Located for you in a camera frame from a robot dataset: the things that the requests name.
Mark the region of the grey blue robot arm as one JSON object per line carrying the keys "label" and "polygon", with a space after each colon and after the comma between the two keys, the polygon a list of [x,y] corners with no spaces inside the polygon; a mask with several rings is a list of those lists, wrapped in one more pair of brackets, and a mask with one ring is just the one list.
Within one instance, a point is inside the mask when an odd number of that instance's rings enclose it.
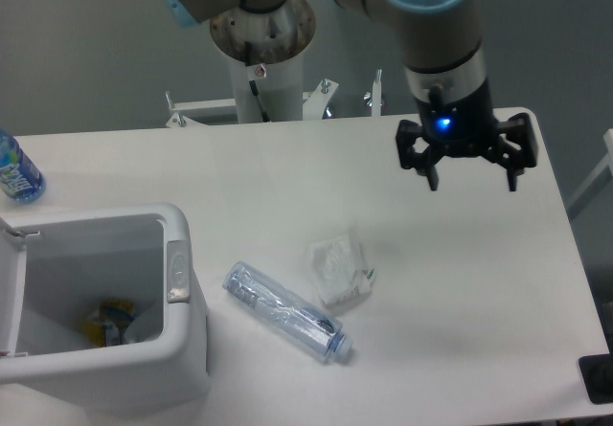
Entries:
{"label": "grey blue robot arm", "polygon": [[[537,163],[530,117],[498,120],[474,0],[332,0],[391,29],[419,119],[397,128],[400,165],[439,184],[445,157],[482,157],[505,169],[508,184]],[[315,35],[306,0],[164,0],[183,27],[207,23],[228,58],[242,123],[304,117],[302,57]]]}

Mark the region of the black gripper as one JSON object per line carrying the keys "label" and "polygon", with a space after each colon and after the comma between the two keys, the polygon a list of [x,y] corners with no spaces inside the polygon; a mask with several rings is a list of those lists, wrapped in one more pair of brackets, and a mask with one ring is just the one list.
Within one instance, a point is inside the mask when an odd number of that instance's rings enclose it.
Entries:
{"label": "black gripper", "polygon": [[[536,137],[530,115],[520,112],[497,121],[488,79],[469,96],[445,103],[442,110],[419,99],[416,103],[422,125],[410,120],[399,122],[397,154],[400,166],[425,177],[431,191],[438,189],[436,165],[443,156],[484,155],[506,170],[509,191],[517,190],[518,177],[526,168],[536,167]],[[423,151],[415,149],[418,139],[427,143]]]}

